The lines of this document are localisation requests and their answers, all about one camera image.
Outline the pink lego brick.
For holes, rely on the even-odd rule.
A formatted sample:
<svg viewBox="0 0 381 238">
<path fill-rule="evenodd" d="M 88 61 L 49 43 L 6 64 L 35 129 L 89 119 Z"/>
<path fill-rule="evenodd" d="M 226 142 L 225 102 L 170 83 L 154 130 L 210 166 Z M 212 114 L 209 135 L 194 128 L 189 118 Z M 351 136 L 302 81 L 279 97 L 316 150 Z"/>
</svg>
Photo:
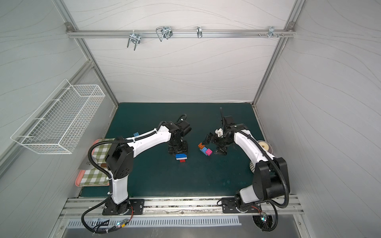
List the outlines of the pink lego brick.
<svg viewBox="0 0 381 238">
<path fill-rule="evenodd" d="M 212 150 L 207 149 L 207 150 L 205 151 L 205 153 L 206 153 L 207 156 L 210 156 L 210 155 L 212 154 Z"/>
</svg>

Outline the dark blue lego brick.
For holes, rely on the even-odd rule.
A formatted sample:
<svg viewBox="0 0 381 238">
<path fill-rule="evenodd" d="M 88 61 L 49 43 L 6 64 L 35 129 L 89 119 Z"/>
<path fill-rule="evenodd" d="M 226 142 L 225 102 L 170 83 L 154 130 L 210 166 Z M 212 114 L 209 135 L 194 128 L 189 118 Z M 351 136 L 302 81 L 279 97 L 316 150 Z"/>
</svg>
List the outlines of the dark blue lego brick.
<svg viewBox="0 0 381 238">
<path fill-rule="evenodd" d="M 187 158 L 187 155 L 186 154 L 176 154 L 175 157 L 176 158 Z"/>
</svg>

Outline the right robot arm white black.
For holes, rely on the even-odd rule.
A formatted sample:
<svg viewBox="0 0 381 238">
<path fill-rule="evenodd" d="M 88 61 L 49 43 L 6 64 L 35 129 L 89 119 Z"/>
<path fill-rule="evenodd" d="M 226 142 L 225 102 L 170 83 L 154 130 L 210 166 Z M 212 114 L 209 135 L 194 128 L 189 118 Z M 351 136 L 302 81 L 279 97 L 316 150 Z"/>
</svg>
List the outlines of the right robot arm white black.
<svg viewBox="0 0 381 238">
<path fill-rule="evenodd" d="M 231 116 L 221 116 L 222 127 L 209 133 L 202 145 L 213 143 L 215 154 L 226 156 L 228 147 L 238 145 L 254 166 L 253 182 L 235 195 L 235 206 L 240 212 L 250 205 L 267 202 L 274 207 L 286 208 L 289 204 L 289 177 L 286 161 L 267 152 L 252 136 L 246 125 L 235 123 Z"/>
</svg>

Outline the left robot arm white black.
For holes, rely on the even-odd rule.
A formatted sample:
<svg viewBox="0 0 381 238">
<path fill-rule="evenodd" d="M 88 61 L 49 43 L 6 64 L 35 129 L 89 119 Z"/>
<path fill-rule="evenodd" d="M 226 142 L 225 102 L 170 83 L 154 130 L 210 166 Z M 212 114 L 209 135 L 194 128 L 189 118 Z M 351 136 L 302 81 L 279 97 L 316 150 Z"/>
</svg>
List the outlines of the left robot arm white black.
<svg viewBox="0 0 381 238">
<path fill-rule="evenodd" d="M 134 208 L 128 192 L 129 175 L 133 171 L 134 161 L 145 151 L 166 143 L 168 153 L 184 160 L 188 153 L 188 143 L 184 137 L 191 131 L 185 120 L 178 122 L 160 122 L 152 131 L 137 137 L 118 137 L 111 142 L 106 155 L 107 176 L 110 183 L 110 197 L 105 202 L 103 215 L 125 215 Z"/>
</svg>

